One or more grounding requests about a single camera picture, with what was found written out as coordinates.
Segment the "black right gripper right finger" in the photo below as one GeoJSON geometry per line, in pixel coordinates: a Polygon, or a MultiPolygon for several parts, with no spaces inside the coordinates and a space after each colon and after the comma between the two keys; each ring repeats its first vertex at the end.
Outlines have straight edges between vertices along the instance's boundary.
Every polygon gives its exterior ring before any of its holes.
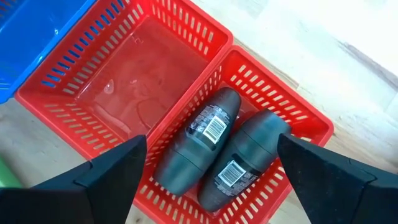
{"type": "Polygon", "coordinates": [[[277,153],[311,223],[397,224],[397,175],[280,134],[277,153]]]}

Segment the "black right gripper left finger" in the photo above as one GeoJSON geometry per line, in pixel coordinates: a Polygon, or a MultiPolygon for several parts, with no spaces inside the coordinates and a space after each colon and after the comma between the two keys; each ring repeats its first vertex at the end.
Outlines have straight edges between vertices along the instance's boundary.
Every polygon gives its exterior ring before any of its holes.
{"type": "Polygon", "coordinates": [[[137,135],[28,189],[1,189],[1,223],[124,223],[146,160],[137,135]]]}

